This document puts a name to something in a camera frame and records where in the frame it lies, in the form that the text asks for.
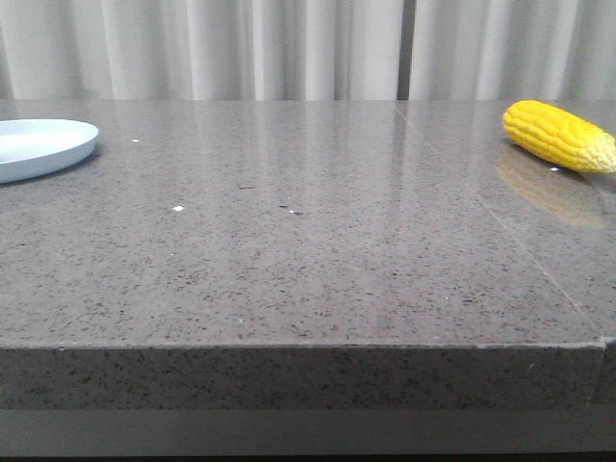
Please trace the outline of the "yellow corn cob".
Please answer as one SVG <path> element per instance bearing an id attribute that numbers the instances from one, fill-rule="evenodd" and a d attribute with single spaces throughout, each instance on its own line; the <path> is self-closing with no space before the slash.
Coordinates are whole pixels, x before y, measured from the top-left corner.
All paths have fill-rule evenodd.
<path id="1" fill-rule="evenodd" d="M 578 115 L 522 100 L 506 109 L 502 124 L 515 144 L 551 164 L 579 173 L 615 172 L 615 137 Z"/>

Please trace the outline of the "white round plate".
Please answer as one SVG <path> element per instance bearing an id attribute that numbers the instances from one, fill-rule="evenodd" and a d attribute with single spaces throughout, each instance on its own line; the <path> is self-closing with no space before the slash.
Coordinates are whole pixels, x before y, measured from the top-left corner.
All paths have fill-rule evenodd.
<path id="1" fill-rule="evenodd" d="M 37 178 L 85 160 L 96 146 L 99 129 L 69 119 L 1 121 L 1 183 Z"/>

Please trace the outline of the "white pleated curtain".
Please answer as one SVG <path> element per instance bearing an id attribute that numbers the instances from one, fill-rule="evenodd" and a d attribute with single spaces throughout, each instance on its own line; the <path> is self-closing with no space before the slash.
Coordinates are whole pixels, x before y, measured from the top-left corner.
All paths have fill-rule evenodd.
<path id="1" fill-rule="evenodd" d="M 611 1 L 5 1 L 6 99 L 615 96 Z"/>

